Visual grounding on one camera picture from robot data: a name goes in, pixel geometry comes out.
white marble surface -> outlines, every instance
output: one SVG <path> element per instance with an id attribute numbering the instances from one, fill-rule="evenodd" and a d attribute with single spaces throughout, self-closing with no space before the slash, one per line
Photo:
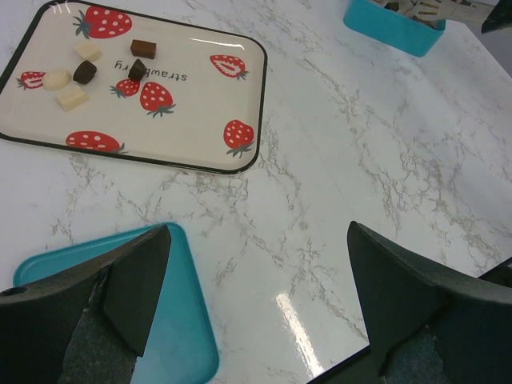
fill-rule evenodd
<path id="1" fill-rule="evenodd" d="M 43 3 L 0 2 L 2 66 Z M 305 383 L 367 344 L 351 220 L 471 275 L 510 256 L 512 80 L 464 25 L 416 59 L 345 28 L 346 0 L 104 4 L 259 40 L 259 159 L 228 177 L 0 142 L 0 290 L 32 254 L 174 220 L 221 353 L 214 382 Z"/>

strawberry print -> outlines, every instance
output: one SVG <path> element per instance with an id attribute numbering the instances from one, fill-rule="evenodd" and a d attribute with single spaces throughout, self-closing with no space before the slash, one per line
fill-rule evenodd
<path id="1" fill-rule="evenodd" d="M 137 94 L 138 89 L 141 86 L 141 82 L 136 82 L 130 78 L 125 78 L 116 84 L 116 86 L 110 87 L 110 92 L 118 96 L 118 98 L 128 98 Z"/>
<path id="2" fill-rule="evenodd" d="M 117 10 L 108 10 L 100 6 L 90 6 L 86 14 L 79 11 L 76 35 L 83 34 L 85 38 L 115 38 L 128 32 L 132 27 L 130 16 Z"/>
<path id="3" fill-rule="evenodd" d="M 23 72 L 20 78 L 17 78 L 18 87 L 24 90 L 34 90 L 42 86 L 42 78 L 45 72 Z"/>
<path id="4" fill-rule="evenodd" d="M 242 158 L 245 152 L 252 149 L 250 146 L 254 142 L 254 130 L 240 120 L 231 120 L 224 128 L 224 142 L 231 148 L 226 154 L 232 154 L 233 157 L 240 154 Z"/>
<path id="5" fill-rule="evenodd" d="M 163 114 L 172 114 L 175 104 L 170 92 L 164 86 L 157 82 L 147 82 L 142 88 L 141 106 L 154 118 L 157 114 L 160 114 L 160 117 Z"/>
<path id="6" fill-rule="evenodd" d="M 66 139 L 66 145 L 73 148 L 82 148 L 86 150 L 100 150 L 101 152 L 111 152 L 113 154 L 126 154 L 123 152 L 125 145 L 119 145 L 115 138 L 108 134 L 95 132 L 93 130 L 80 130 L 73 132 Z"/>
<path id="7" fill-rule="evenodd" d="M 228 78 L 237 78 L 237 80 L 243 78 L 245 80 L 249 73 L 246 71 L 246 64 L 243 60 L 235 56 L 216 54 L 210 56 L 210 61 L 221 74 Z"/>

turquoise bin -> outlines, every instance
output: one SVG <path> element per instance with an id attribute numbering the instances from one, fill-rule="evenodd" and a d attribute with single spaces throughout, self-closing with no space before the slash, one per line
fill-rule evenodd
<path id="1" fill-rule="evenodd" d="M 416 57 L 423 57 L 445 31 L 446 21 L 430 28 L 371 0 L 351 0 L 343 22 L 346 26 Z"/>

chocolate piece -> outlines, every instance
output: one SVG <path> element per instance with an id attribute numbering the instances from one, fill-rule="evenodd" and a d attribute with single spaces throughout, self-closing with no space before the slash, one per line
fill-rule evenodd
<path id="1" fill-rule="evenodd" d="M 98 68 L 96 68 L 96 65 L 94 65 L 89 60 L 85 60 L 74 72 L 73 80 L 80 84 L 87 84 L 96 75 L 97 70 Z"/>
<path id="2" fill-rule="evenodd" d="M 156 42 L 144 42 L 143 40 L 132 40 L 131 53 L 140 58 L 154 58 L 157 53 Z"/>
<path id="3" fill-rule="evenodd" d="M 143 62 L 139 59 L 135 60 L 134 64 L 130 68 L 130 72 L 128 73 L 128 78 L 133 80 L 134 82 L 140 82 L 144 75 L 146 74 L 147 68 Z"/>

marble table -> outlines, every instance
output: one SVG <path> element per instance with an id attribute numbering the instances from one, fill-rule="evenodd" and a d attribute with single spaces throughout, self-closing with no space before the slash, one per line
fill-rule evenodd
<path id="1" fill-rule="evenodd" d="M 305 383 L 367 345 L 351 220 L 473 276 L 510 256 L 512 79 L 466 26 L 417 59 L 344 27 L 347 0 L 103 2 L 264 45 L 259 159 L 219 176 L 1 141 L 0 290 L 32 254 L 173 220 L 214 382 Z M 43 3 L 0 2 L 2 66 Z"/>

